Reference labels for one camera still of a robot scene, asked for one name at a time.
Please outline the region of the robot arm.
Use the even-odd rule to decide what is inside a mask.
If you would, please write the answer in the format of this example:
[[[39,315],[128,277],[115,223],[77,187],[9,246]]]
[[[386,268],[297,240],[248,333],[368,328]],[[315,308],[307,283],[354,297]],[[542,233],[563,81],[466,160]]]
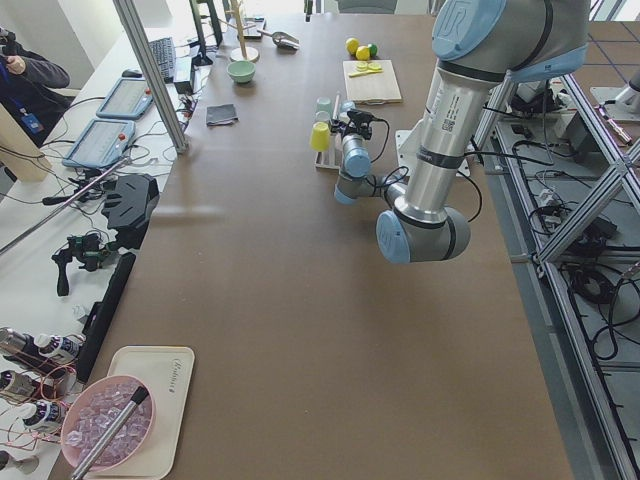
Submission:
[[[469,223],[446,199],[489,91],[504,79],[543,81],[580,68],[589,10],[587,1],[445,2],[432,31],[438,62],[423,118],[414,128],[419,141],[408,182],[371,175],[366,112],[351,110],[348,123],[333,124],[342,137],[334,196],[343,204],[361,196],[387,201],[376,235],[388,261],[448,260],[465,250]]]

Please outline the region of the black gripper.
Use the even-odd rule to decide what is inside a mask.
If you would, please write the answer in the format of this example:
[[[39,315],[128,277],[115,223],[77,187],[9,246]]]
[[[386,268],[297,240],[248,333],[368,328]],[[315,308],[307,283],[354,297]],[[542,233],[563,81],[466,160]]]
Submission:
[[[372,128],[370,126],[371,118],[366,117],[364,119],[349,120],[344,122],[342,120],[331,121],[331,132],[338,134],[342,139],[348,135],[359,135],[364,140],[370,140],[372,137]]]

